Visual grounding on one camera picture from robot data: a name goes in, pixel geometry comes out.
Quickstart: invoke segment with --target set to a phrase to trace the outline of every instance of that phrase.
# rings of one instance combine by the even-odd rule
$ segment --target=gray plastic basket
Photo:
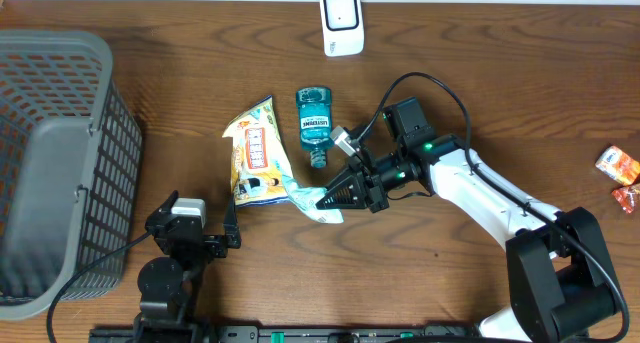
[[[45,310],[126,244],[142,136],[112,66],[88,33],[0,31],[0,319]],[[107,293],[123,263],[110,258],[63,299]]]

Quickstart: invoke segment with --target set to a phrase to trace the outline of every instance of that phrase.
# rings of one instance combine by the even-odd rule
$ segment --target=brown wood surface
[[[336,59],[323,54],[317,4],[8,0],[0,28],[87,30],[111,46],[114,79],[147,125],[133,236],[173,189],[205,199],[214,229],[230,194],[231,141],[222,131],[266,95],[275,97],[296,177],[322,185],[343,155],[332,151],[328,169],[310,168],[295,91],[330,87],[335,124],[352,127],[370,118],[395,78],[431,73],[466,103],[474,148],[491,167],[545,202],[599,218],[637,316],[640,212],[622,212],[610,196],[616,183],[593,164],[609,144],[640,158],[640,8],[367,4],[364,15],[364,52]],[[440,132],[464,133],[437,87],[413,79],[391,101],[411,95]],[[379,122],[374,150],[389,141]],[[503,251],[442,199],[345,212],[341,225],[311,222],[292,205],[238,213],[243,247],[209,267],[200,296],[200,314],[214,322],[419,325],[475,321],[508,304]],[[61,304],[59,341],[130,324],[138,271],[160,254],[143,242],[116,291]],[[44,318],[0,323],[0,342],[44,341]],[[593,334],[614,334],[619,324],[608,319]],[[640,339],[639,327],[628,341]]]

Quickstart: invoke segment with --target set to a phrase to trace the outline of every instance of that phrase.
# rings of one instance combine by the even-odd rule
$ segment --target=blue bottle
[[[331,90],[325,87],[302,88],[296,93],[300,117],[300,144],[311,153],[311,166],[327,165],[327,149],[333,147],[331,134]]]

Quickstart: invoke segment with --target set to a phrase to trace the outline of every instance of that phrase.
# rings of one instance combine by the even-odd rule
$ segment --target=black cable
[[[140,237],[136,238],[135,240],[131,241],[131,243],[129,243],[129,244],[125,245],[125,246],[122,246],[122,247],[114,250],[113,252],[108,253],[108,254],[106,254],[106,255],[94,260],[89,265],[87,265],[84,268],[82,268],[73,277],[71,277],[71,279],[69,279],[69,281],[67,283],[65,283],[62,286],[62,288],[60,288],[60,291],[58,291],[58,294],[56,294],[56,296],[53,298],[53,301],[51,302],[51,305],[49,306],[49,311],[47,312],[47,335],[49,336],[49,342],[50,343],[56,343],[56,336],[53,334],[53,312],[55,311],[56,306],[58,305],[58,302],[60,301],[60,299],[62,298],[64,293],[69,289],[69,287],[71,287],[73,285],[73,283],[75,283],[78,280],[78,278],[82,277],[87,272],[89,272],[93,268],[95,268],[98,265],[100,265],[100,263],[104,262],[105,260],[109,259],[110,257],[113,257],[116,254],[123,253],[123,252],[131,249],[131,247],[133,247],[136,244],[142,242],[147,237],[149,237],[152,233],[153,233],[153,231],[148,231],[145,234],[141,235]]]
[[[403,199],[407,199],[407,198],[411,198],[411,197],[427,197],[430,198],[431,195],[424,193],[424,192],[411,192],[411,193],[407,193],[405,195],[403,195],[400,198],[393,198],[389,196],[389,193],[387,193],[387,199],[388,200],[403,200]]]
[[[609,273],[604,269],[604,267],[600,264],[600,262],[598,262],[598,260],[591,254],[591,252],[585,246],[583,246],[580,242],[578,242],[575,238],[573,238],[569,234],[569,232],[567,232],[564,228],[555,224],[552,220],[544,216],[542,213],[533,209],[529,202],[520,201],[519,199],[514,197],[511,193],[509,193],[507,190],[505,190],[504,188],[502,188],[501,186],[493,182],[489,177],[484,175],[484,173],[480,170],[479,164],[476,164],[472,161],[471,159],[471,117],[469,116],[469,112],[467,111],[467,108],[464,106],[464,104],[462,104],[462,101],[460,100],[460,98],[458,98],[458,96],[446,84],[444,84],[437,78],[422,72],[410,72],[396,79],[393,82],[393,84],[391,84],[391,86],[389,87],[385,95],[382,97],[382,101],[380,101],[380,104],[378,105],[378,109],[376,110],[376,113],[374,114],[369,124],[367,124],[362,134],[360,134],[360,136],[358,137],[358,140],[363,139],[363,137],[366,136],[367,132],[371,129],[371,127],[373,127],[373,124],[375,123],[375,120],[380,115],[380,112],[382,111],[382,108],[384,107],[384,104],[386,103],[387,98],[389,98],[389,95],[391,95],[391,91],[393,91],[393,89],[398,85],[398,83],[400,83],[406,78],[413,77],[413,76],[423,77],[437,84],[442,89],[444,89],[447,93],[449,93],[451,98],[453,98],[458,104],[458,107],[460,107],[460,110],[462,111],[462,115],[464,116],[464,121],[466,125],[466,136],[464,140],[464,156],[467,161],[467,164],[470,167],[471,172],[477,174],[478,177],[482,179],[482,181],[484,181],[491,188],[495,189],[497,192],[499,192],[500,194],[504,195],[509,200],[514,202],[516,205],[522,208],[524,212],[530,213],[534,217],[540,219],[545,225],[549,226],[550,229],[552,229],[557,234],[562,236],[565,239],[565,241],[569,244],[569,246],[571,246],[573,249],[575,249],[580,254],[582,254],[587,260],[593,263],[593,265],[600,272],[600,274],[602,274],[604,280],[607,282],[607,286],[609,287],[609,289],[611,289],[614,299],[620,306],[620,312],[622,314],[622,327],[620,328],[620,331],[611,338],[597,339],[597,338],[576,337],[575,340],[573,341],[574,342],[602,342],[602,343],[621,341],[629,332],[630,316],[629,316],[629,306],[627,305],[627,302],[624,299],[624,295],[622,294],[622,291],[620,290],[620,288],[615,284],[615,282],[613,281]]]
[[[502,338],[432,335],[394,339],[387,343],[522,343],[522,341]]]

